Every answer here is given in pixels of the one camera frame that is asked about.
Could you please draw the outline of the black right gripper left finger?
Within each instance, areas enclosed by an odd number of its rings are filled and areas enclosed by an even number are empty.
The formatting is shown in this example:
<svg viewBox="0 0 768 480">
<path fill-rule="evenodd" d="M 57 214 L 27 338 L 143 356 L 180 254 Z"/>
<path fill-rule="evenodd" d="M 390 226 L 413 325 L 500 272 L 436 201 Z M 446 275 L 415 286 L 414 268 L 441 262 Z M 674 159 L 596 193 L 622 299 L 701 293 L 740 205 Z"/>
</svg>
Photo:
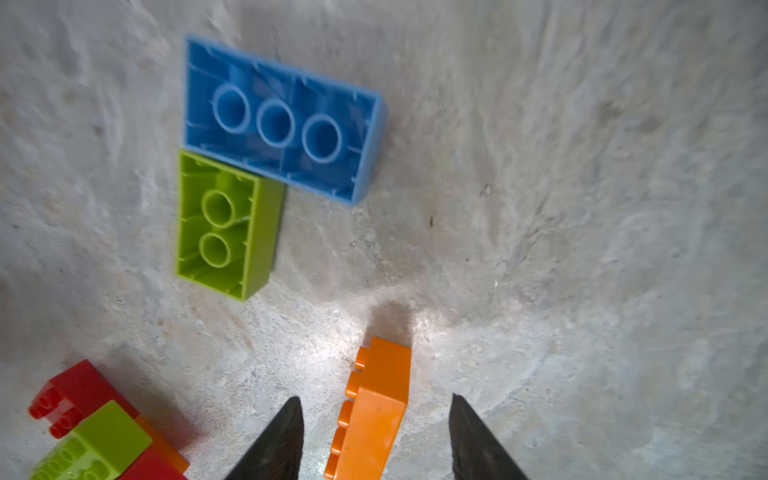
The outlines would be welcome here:
<svg viewBox="0 0 768 480">
<path fill-rule="evenodd" d="M 300 398 L 293 396 L 285 402 L 225 479 L 298 479 L 304 431 Z"/>
</svg>

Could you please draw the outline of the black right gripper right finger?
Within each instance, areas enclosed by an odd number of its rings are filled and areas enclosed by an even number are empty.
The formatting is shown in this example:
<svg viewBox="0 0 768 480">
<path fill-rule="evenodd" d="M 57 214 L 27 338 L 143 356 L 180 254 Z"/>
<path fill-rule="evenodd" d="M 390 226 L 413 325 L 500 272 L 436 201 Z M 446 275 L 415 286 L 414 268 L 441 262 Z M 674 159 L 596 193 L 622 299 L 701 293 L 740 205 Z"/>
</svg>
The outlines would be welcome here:
<svg viewBox="0 0 768 480">
<path fill-rule="evenodd" d="M 456 480 L 528 479 L 461 395 L 452 396 L 448 425 Z"/>
</svg>

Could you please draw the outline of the long orange lego brick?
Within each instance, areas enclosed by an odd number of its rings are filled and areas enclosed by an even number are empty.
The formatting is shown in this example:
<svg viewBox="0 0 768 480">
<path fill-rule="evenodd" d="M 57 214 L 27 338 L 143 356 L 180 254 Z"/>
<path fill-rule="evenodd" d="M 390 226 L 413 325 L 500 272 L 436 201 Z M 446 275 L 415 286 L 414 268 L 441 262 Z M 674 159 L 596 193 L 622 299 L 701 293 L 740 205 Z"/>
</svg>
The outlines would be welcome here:
<svg viewBox="0 0 768 480">
<path fill-rule="evenodd" d="M 412 350 L 379 337 L 358 351 L 326 479 L 379 479 L 409 402 Z"/>
</svg>

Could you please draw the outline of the small lime green lego brick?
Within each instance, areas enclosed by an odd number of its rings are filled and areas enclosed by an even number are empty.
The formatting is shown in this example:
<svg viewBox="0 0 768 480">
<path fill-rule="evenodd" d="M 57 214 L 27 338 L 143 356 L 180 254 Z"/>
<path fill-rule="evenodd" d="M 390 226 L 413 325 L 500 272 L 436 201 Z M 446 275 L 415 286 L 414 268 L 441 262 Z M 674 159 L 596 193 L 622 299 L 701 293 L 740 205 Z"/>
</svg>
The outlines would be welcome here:
<svg viewBox="0 0 768 480">
<path fill-rule="evenodd" d="M 267 285 L 286 186 L 179 151 L 179 277 L 244 302 Z"/>
</svg>

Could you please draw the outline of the red lego brick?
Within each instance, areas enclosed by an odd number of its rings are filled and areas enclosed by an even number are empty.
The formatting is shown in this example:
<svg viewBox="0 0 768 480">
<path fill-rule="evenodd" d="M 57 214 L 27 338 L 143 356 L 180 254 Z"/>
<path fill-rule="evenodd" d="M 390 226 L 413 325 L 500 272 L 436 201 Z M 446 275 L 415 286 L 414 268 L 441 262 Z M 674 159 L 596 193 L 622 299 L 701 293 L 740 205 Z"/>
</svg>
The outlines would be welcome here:
<svg viewBox="0 0 768 480">
<path fill-rule="evenodd" d="M 145 450 L 119 477 L 119 480 L 186 480 L 155 451 Z"/>
<path fill-rule="evenodd" d="M 51 378 L 33 398 L 28 412 L 35 420 L 47 419 L 51 436 L 61 439 L 112 400 L 131 418 L 139 415 L 89 360 L 82 360 Z"/>
</svg>

